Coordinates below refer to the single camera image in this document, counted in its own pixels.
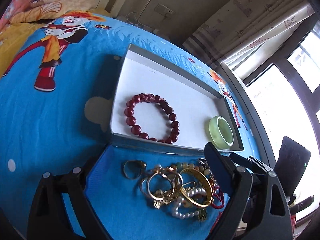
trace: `multicolored beaded bracelet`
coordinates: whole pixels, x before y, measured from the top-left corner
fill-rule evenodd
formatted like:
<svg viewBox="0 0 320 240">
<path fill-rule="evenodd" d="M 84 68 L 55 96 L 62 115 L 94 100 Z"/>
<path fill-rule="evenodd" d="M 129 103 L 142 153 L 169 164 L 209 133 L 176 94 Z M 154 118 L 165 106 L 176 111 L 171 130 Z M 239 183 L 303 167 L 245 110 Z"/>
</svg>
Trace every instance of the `multicolored beaded bracelet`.
<svg viewBox="0 0 320 240">
<path fill-rule="evenodd" d="M 171 123 L 171 133 L 168 138 L 157 140 L 154 137 L 149 138 L 149 135 L 145 132 L 141 132 L 141 127 L 136 124 L 137 120 L 133 116 L 134 114 L 134 107 L 138 103 L 155 103 L 159 104 L 161 108 L 165 111 L 165 113 L 169 116 L 169 120 L 172 121 Z M 134 135 L 138 135 L 139 138 L 146 139 L 146 140 L 151 140 L 151 141 L 158 141 L 162 143 L 168 143 L 172 144 L 178 140 L 178 135 L 180 134 L 180 130 L 178 129 L 179 127 L 179 122 L 176 120 L 177 115 L 173 112 L 173 108 L 169 106 L 168 102 L 165 101 L 163 98 L 161 98 L 158 95 L 153 95 L 153 94 L 144 94 L 141 93 L 139 95 L 134 95 L 131 100 L 129 100 L 126 103 L 127 108 L 124 110 L 124 115 L 127 116 L 126 123 L 131 127 L 131 132 Z"/>
</svg>

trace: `curtain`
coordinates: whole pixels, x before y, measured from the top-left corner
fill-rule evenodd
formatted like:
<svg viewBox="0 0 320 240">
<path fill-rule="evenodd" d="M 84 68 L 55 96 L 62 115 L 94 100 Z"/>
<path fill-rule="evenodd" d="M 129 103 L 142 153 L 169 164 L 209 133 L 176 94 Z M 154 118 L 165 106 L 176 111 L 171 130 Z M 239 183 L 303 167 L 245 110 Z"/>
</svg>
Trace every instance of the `curtain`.
<svg viewBox="0 0 320 240">
<path fill-rule="evenodd" d="M 231 0 L 182 48 L 214 69 L 248 54 L 313 13 L 307 0 Z"/>
</svg>

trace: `silver bolt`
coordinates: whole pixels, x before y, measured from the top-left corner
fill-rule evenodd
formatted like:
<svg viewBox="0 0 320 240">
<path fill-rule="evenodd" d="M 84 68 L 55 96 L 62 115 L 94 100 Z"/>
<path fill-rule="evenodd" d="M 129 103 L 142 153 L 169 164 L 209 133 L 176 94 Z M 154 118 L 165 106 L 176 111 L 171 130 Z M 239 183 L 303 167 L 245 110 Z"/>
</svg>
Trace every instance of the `silver bolt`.
<svg viewBox="0 0 320 240">
<path fill-rule="evenodd" d="M 238 166 L 238 167 L 237 167 L 237 171 L 238 171 L 238 172 L 241 172 L 241 173 L 244 173 L 244 172 L 245 172 L 245 167 Z"/>
<path fill-rule="evenodd" d="M 270 177 L 273 177 L 273 178 L 276 176 L 276 173 L 274 171 L 269 171 L 268 174 Z"/>
<path fill-rule="evenodd" d="M 50 172 L 45 172 L 42 177 L 44 177 L 45 179 L 47 179 L 50 176 Z"/>
<path fill-rule="evenodd" d="M 74 174 L 78 174 L 78 173 L 80 173 L 80 171 L 81 171 L 81 168 L 80 168 L 80 167 L 75 167 L 75 168 L 72 170 L 72 172 L 73 172 Z"/>
</svg>

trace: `bed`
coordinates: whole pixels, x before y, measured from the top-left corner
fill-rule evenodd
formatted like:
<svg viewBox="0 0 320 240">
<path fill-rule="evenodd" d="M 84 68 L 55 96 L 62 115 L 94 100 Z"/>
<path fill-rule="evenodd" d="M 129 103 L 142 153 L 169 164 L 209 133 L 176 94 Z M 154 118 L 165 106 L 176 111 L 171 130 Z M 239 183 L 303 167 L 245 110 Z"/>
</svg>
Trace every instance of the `bed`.
<svg viewBox="0 0 320 240">
<path fill-rule="evenodd" d="M 12 42 L 17 53 L 0 79 L 0 207 L 12 225 L 26 235 L 28 214 L 41 176 L 58 175 L 101 153 L 119 63 L 130 44 L 146 49 L 188 71 L 221 92 L 209 67 L 170 42 L 135 26 L 92 12 L 69 11 L 46 24 L 10 25 L 0 34 L 26 39 Z M 6 58 L 1 51 L 1 59 Z M 252 131 L 240 107 L 241 155 L 260 158 Z M 177 220 L 146 205 L 141 193 L 122 174 L 128 159 L 157 163 L 196 161 L 201 156 L 173 156 L 115 147 L 106 186 L 90 202 L 114 239 L 205 238 L 221 210 L 211 209 L 204 222 Z M 83 235 L 68 195 L 66 209 L 74 231 Z"/>
</svg>

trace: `wall outlet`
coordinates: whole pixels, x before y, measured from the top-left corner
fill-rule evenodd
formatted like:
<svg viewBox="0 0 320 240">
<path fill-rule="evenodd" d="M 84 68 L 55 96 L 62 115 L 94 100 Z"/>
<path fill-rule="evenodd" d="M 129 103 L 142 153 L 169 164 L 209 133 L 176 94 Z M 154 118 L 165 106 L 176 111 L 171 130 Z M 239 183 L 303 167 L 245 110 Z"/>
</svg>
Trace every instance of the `wall outlet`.
<svg viewBox="0 0 320 240">
<path fill-rule="evenodd" d="M 166 17 L 166 18 L 171 18 L 172 15 L 175 14 L 174 11 L 172 11 L 171 9 L 169 9 L 167 6 L 164 6 L 163 4 L 159 3 L 156 7 L 155 7 L 155 12 L 161 14 L 162 16 Z"/>
</svg>

